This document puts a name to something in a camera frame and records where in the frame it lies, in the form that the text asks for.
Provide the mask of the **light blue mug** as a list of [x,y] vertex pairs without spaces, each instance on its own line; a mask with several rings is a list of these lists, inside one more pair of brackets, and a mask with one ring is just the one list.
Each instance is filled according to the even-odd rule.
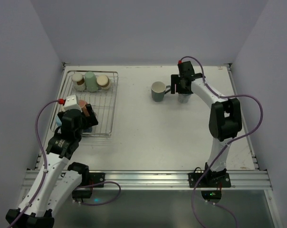
[[56,121],[56,125],[57,126],[61,126],[62,125],[62,122],[61,122],[60,118],[57,115],[55,117],[55,121]]

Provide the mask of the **grey mug cream inside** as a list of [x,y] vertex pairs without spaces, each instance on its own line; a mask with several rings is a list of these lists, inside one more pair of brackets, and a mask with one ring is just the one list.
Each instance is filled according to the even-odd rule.
[[171,91],[171,86],[166,85],[163,82],[154,82],[151,85],[151,96],[155,102],[161,102],[164,96]]

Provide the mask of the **grey blue mug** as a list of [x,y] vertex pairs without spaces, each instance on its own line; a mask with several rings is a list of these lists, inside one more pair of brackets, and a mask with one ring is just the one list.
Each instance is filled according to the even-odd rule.
[[178,101],[181,104],[186,104],[189,101],[191,94],[178,94]]

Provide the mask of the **mint green cup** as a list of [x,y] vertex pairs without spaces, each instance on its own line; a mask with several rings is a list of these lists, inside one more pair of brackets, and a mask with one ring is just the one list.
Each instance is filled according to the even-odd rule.
[[101,90],[101,87],[97,83],[97,77],[93,72],[91,71],[86,72],[84,75],[84,80],[85,80],[87,91],[97,92],[98,90]]

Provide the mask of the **dark navy mug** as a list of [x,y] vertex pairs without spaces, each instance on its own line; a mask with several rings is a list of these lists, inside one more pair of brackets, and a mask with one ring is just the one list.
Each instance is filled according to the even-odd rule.
[[91,133],[93,131],[93,127],[88,127],[86,129],[83,130],[83,133]]

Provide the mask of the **pink dotted mug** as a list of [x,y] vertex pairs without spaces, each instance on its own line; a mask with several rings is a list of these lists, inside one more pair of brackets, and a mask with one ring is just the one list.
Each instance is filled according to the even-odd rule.
[[89,112],[87,111],[86,105],[88,104],[86,101],[84,100],[79,100],[78,102],[82,112],[84,113],[85,116],[89,116]]

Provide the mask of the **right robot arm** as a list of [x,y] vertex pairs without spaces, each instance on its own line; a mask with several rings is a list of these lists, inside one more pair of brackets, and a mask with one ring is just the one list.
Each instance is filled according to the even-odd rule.
[[242,129],[240,102],[237,98],[220,95],[208,85],[203,72],[195,73],[190,61],[179,60],[177,66],[179,73],[171,75],[171,93],[177,93],[179,97],[196,94],[210,108],[209,131],[213,137],[210,157],[204,171],[194,171],[190,181],[198,186],[215,187],[228,177],[228,142]]

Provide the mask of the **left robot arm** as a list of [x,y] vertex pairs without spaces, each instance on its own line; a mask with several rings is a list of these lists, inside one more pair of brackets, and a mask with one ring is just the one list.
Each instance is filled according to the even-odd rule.
[[43,166],[17,209],[9,209],[6,220],[11,228],[51,228],[55,215],[72,191],[88,180],[88,166],[74,162],[64,178],[58,181],[73,153],[79,147],[83,131],[98,125],[90,104],[75,109],[69,105],[58,114],[59,126],[42,149]]

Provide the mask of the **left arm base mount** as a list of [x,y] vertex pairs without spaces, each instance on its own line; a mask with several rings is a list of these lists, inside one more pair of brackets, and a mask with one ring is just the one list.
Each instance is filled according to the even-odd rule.
[[79,185],[79,189],[75,189],[72,191],[72,198],[77,201],[83,201],[84,199],[91,198],[93,194],[93,187],[83,188],[83,186],[93,185],[102,183],[105,181],[105,173],[104,172],[90,172],[88,177],[85,178]]

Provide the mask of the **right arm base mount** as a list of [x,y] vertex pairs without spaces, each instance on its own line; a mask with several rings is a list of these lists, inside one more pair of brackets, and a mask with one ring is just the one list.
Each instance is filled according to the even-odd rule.
[[[199,178],[205,173],[200,167],[188,173],[189,187],[194,188]],[[197,185],[198,188],[207,188],[201,191],[202,197],[210,202],[218,203],[222,197],[222,189],[230,188],[230,176],[225,168],[222,171],[208,171]]]

